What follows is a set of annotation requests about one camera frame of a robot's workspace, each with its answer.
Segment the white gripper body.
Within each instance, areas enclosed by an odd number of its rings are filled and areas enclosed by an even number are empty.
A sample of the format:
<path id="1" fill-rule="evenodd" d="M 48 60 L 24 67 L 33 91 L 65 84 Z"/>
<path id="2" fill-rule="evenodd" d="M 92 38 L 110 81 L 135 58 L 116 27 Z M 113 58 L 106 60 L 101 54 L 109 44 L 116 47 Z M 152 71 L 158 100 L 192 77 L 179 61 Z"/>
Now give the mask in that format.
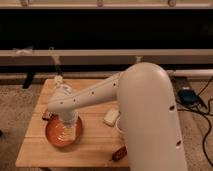
<path id="1" fill-rule="evenodd" d="M 78 115 L 72 114 L 68 116 L 61 116 L 60 121 L 62 122 L 62 135 L 64 138 L 75 138 Z"/>

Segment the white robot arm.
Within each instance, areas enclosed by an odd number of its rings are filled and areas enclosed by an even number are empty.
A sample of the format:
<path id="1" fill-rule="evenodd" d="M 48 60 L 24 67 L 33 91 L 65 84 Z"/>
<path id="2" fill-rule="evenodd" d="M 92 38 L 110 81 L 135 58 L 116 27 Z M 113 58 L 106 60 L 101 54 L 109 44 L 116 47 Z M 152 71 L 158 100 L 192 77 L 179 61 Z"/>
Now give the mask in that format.
<path id="1" fill-rule="evenodd" d="M 188 171 L 173 86 L 153 63 L 134 64 L 81 91 L 55 89 L 48 110 L 72 117 L 72 111 L 117 101 L 130 171 Z"/>

